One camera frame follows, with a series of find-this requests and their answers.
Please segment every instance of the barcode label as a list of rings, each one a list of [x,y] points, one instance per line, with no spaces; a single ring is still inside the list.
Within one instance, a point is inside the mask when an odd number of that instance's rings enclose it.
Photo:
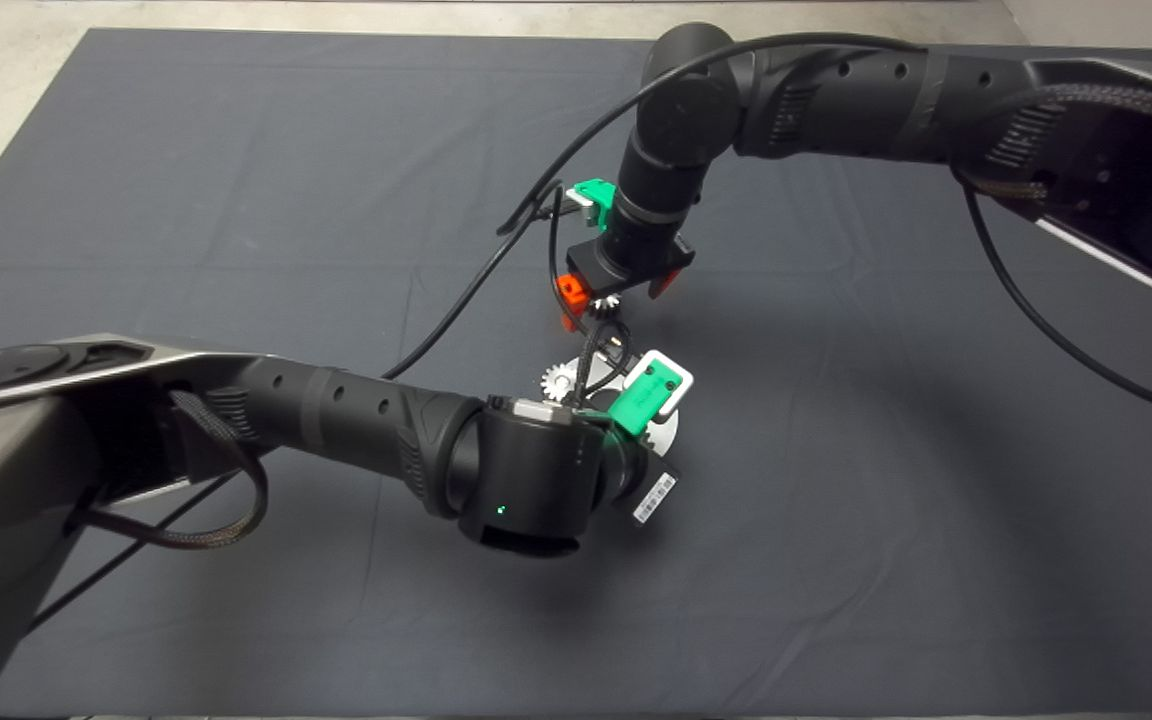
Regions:
[[[669,495],[669,491],[673,488],[673,484],[679,482],[670,473],[660,473],[660,479],[657,480],[654,486],[647,492],[647,495],[643,498],[643,502],[639,502],[639,507],[634,511],[634,518],[639,521],[639,523],[646,523],[664,497]]]

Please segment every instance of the silver gear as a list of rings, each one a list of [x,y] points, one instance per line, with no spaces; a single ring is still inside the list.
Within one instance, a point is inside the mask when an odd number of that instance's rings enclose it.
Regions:
[[[576,369],[567,365],[554,365],[545,370],[545,374],[540,377],[540,392],[553,402],[562,402],[563,397],[571,395],[575,386]]]
[[[621,296],[617,293],[613,293],[607,297],[590,301],[586,311],[590,318],[594,318],[596,320],[612,318],[612,316],[616,316],[621,311]]]

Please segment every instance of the dark gray cloth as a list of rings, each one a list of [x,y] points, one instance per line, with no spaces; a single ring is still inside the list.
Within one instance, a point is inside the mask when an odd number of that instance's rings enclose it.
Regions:
[[[0,346],[168,334],[379,373],[645,48],[88,33],[0,160]],[[563,177],[612,176],[626,131]],[[987,215],[1036,304],[1152,387],[1152,293]],[[541,234],[407,381],[536,396],[576,354]],[[948,173],[727,156],[687,236],[694,268],[627,301],[698,378],[649,528],[514,558],[279,452],[260,532],[142,552],[20,644],[0,714],[1152,710],[1152,406],[1011,306]],[[88,532],[54,593],[122,546]]]

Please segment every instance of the green bracket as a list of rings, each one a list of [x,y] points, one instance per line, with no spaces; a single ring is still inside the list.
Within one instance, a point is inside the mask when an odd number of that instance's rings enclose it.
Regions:
[[[598,229],[607,232],[607,214],[612,211],[612,199],[616,197],[616,184],[605,179],[589,179],[573,184],[573,191],[598,206]]]
[[[649,422],[659,414],[681,384],[681,374],[673,372],[659,359],[653,359],[652,364],[643,370],[643,374],[616,397],[607,415],[626,429],[627,433],[639,437],[649,429]]]

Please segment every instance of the ventilation slot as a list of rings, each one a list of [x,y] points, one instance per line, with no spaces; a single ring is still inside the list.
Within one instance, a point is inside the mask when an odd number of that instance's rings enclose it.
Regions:
[[[771,145],[787,145],[799,141],[803,118],[812,104],[817,88],[783,88],[776,100],[776,115],[772,120]]]
[[[1043,143],[1047,142],[1061,115],[1064,115],[1064,105],[1016,109],[1006,132],[986,154],[986,160],[1015,170],[1028,167],[1043,150]]]
[[[238,433],[238,438],[249,442],[259,439],[256,430],[252,430],[251,420],[247,418],[247,388],[222,387],[207,391],[207,406],[211,406],[211,411]]]

